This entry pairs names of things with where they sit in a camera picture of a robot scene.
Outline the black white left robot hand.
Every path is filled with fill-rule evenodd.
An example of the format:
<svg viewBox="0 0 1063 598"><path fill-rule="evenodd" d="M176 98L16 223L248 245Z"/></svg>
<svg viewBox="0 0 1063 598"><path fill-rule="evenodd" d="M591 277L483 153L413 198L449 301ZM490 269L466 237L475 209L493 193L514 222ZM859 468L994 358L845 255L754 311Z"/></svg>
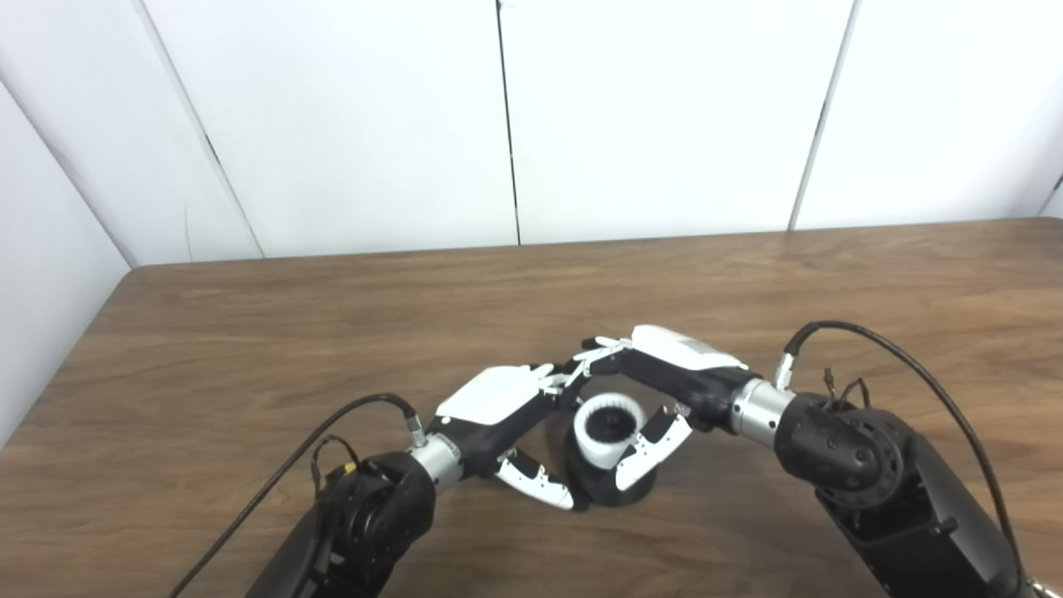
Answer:
<svg viewBox="0 0 1063 598"><path fill-rule="evenodd" d="M437 493L473 477L495 477L545 505L580 513L589 501L517 442L556 411L566 375L552 364L501 365L441 401L414 459Z"/></svg>

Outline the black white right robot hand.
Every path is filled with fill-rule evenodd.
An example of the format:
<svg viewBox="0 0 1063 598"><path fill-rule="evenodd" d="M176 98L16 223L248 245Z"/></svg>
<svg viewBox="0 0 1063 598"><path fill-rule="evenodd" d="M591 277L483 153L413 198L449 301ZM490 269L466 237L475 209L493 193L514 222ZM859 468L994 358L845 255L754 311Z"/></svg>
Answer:
<svg viewBox="0 0 1063 598"><path fill-rule="evenodd" d="M593 377L623 375L675 401L654 412L609 469L619 492L656 469L693 431L739 434L733 404L741 390L762 380L733 355L662 326L637 325L627 338L588 338L583 348L568 363L563 397L576 397Z"/></svg>

